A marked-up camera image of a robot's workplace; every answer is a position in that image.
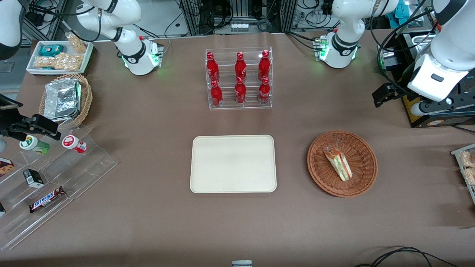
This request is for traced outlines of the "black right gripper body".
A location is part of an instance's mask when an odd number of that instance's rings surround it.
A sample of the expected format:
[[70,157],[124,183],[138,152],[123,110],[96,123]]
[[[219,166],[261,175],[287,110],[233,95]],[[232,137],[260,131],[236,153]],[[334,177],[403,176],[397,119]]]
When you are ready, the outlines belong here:
[[11,138],[26,138],[32,118],[21,115],[19,111],[0,112],[1,135]]

